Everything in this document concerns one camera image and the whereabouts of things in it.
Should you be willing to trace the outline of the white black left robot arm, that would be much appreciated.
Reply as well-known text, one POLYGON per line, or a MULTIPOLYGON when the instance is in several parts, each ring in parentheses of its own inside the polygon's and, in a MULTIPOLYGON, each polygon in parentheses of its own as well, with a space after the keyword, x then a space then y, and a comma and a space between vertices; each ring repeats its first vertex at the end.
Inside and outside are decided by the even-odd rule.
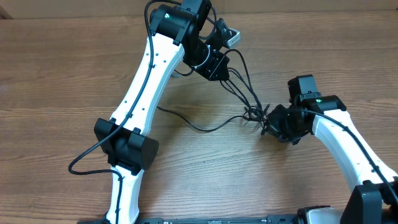
POLYGON ((210 1, 162 1, 144 19, 147 43, 141 64, 123 101, 109 120, 98 119, 95 134, 113 173, 111 206, 102 223, 134 223, 139 216, 142 176, 154 161, 159 142, 149 137, 165 86, 180 62, 209 81, 229 79, 223 20, 219 31, 202 41, 200 31, 212 10, 210 1))

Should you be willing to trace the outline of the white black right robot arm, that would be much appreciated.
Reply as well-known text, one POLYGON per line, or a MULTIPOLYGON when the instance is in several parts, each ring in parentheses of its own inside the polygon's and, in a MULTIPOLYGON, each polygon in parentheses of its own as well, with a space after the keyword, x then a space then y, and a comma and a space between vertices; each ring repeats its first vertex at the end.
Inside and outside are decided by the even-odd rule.
POLYGON ((267 115, 265 132, 292 144, 314 135, 338 164, 351 196, 344 210, 304 207, 279 223, 397 223, 397 173, 360 135, 345 104, 336 95, 322 96, 313 75, 297 76, 287 85, 290 106, 277 105, 267 115))

